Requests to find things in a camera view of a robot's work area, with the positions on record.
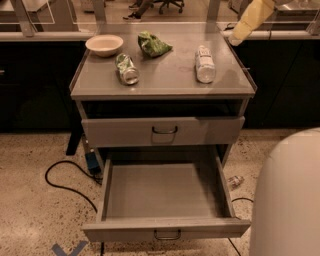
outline green bag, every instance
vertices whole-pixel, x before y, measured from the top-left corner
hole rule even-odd
[[[171,45],[162,42],[158,37],[148,31],[142,31],[138,35],[138,44],[143,52],[150,57],[158,57],[172,49]]]

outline floor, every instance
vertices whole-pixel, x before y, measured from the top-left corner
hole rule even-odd
[[[254,198],[259,170],[272,148],[296,130],[242,130],[224,168],[225,177],[244,177],[231,198]],[[46,170],[60,160],[71,160],[86,169],[82,144],[66,156],[70,134],[0,134],[0,255],[100,255],[100,244],[89,243],[81,226],[94,222],[95,212],[79,195],[49,186]],[[95,204],[100,185],[71,164],[57,165],[49,180],[80,190]],[[233,203],[239,218],[251,219],[249,201]],[[242,256],[248,255],[250,228],[232,241]],[[227,239],[174,242],[107,243],[112,256],[185,255],[236,256]]]

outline plastic bottle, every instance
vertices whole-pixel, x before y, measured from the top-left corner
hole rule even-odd
[[[124,84],[132,85],[139,81],[139,70],[133,65],[129,55],[120,53],[115,60],[120,73],[120,79]]]
[[[200,45],[196,51],[197,79],[202,83],[211,83],[216,76],[216,68],[210,49]]]
[[[230,182],[232,189],[236,189],[244,182],[244,178],[242,176],[233,176],[229,178],[228,181]]]

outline open drawer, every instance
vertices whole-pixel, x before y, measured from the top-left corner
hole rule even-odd
[[[90,241],[239,237],[215,146],[116,148],[107,152]]]

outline bowl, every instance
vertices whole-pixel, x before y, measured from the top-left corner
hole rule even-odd
[[[98,35],[86,42],[86,47],[100,57],[114,55],[122,45],[122,38],[115,35]]]

